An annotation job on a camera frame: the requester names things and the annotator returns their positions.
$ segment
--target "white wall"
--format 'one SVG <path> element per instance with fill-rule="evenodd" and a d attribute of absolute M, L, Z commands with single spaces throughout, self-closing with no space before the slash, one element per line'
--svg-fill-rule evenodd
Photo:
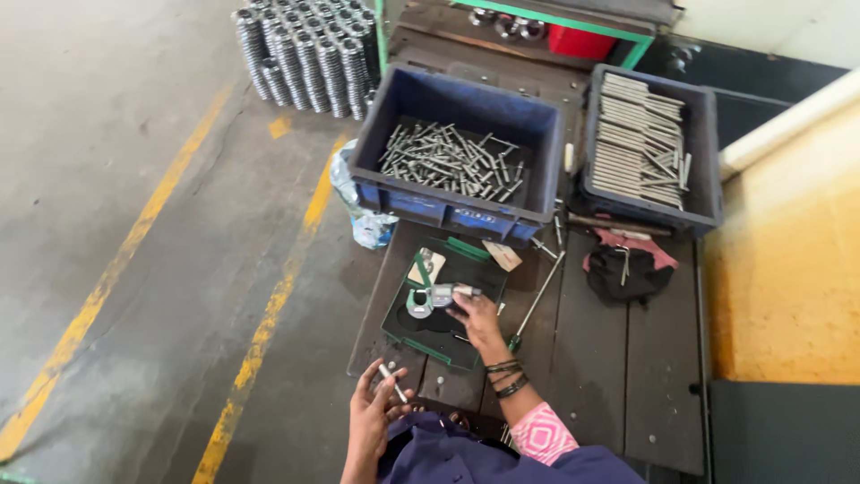
<path fill-rule="evenodd" d="M 673 32 L 847 69 L 860 67 L 860 0 L 675 0 Z"/>

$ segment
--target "concrete floor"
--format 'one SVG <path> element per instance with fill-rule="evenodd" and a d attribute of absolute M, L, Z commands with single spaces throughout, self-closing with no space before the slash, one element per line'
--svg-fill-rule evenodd
<path fill-rule="evenodd" d="M 211 100 L 230 98 L 0 475 L 190 482 L 326 157 L 359 123 L 249 89 L 234 0 L 0 16 L 0 422 L 52 354 Z M 284 116 L 291 131 L 273 139 Z M 380 251 L 332 195 L 218 481 L 335 481 L 345 374 Z"/>

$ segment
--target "dark wooden table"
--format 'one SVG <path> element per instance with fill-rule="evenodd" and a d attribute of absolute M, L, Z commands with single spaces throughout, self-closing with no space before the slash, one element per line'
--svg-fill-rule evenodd
<path fill-rule="evenodd" d="M 576 143 L 578 101 L 588 75 L 557 65 L 536 64 L 454 40 L 398 28 L 392 61 L 446 71 L 568 107 L 566 142 Z M 565 193 L 562 177 L 559 193 Z M 380 326 L 412 257 L 425 237 L 447 231 L 402 220 L 379 272 L 347 373 L 358 376 L 378 357 L 407 367 L 405 388 L 426 400 L 481 415 L 501 417 L 483 368 L 449 368 L 403 344 L 389 341 Z M 483 248 L 479 240 L 460 237 Z M 551 230 L 538 233 L 558 252 Z M 668 287 L 647 306 L 606 305 L 587 286 L 583 258 L 596 238 L 567 233 L 567 260 L 548 286 L 523 333 L 518 357 L 535 389 L 553 406 L 580 444 L 605 445 L 620 456 L 700 475 L 707 432 L 705 390 L 707 342 L 703 332 L 699 278 L 692 242 L 658 240 L 679 261 Z M 516 332 L 554 263 L 532 248 L 516 250 L 523 263 L 511 272 L 502 300 L 502 334 Z M 443 383 L 438 384 L 439 377 Z"/>

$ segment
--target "blue shirt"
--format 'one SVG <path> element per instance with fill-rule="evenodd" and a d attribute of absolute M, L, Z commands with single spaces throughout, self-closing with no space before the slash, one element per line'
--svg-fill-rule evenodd
<path fill-rule="evenodd" d="M 389 425 L 388 437 L 379 459 L 383 484 L 643 484 L 605 447 L 580 447 L 548 466 L 494 439 L 479 440 L 438 413 L 411 413 Z"/>

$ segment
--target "stacked metal parts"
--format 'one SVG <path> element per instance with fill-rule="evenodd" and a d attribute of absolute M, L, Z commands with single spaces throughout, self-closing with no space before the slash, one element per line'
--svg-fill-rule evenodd
<path fill-rule="evenodd" d="M 593 184 L 619 195 L 684 210 L 692 156 L 679 123 L 684 103 L 648 91 L 648 85 L 606 73 Z"/>
<path fill-rule="evenodd" d="M 492 25 L 495 32 L 505 41 L 525 39 L 531 42 L 541 40 L 547 32 L 546 24 L 520 16 L 500 14 L 495 10 L 474 8 L 469 13 L 469 22 L 476 27 Z"/>
<path fill-rule="evenodd" d="M 262 99 L 365 119 L 379 57 L 376 19 L 360 0 L 253 0 L 233 18 Z"/>
<path fill-rule="evenodd" d="M 397 125 L 379 159 L 380 172 L 394 178 L 504 203 L 523 184 L 523 163 L 508 166 L 505 157 L 519 149 L 490 133 L 475 142 L 464 138 L 453 124 L 414 128 Z M 487 146 L 498 144 L 498 155 Z"/>

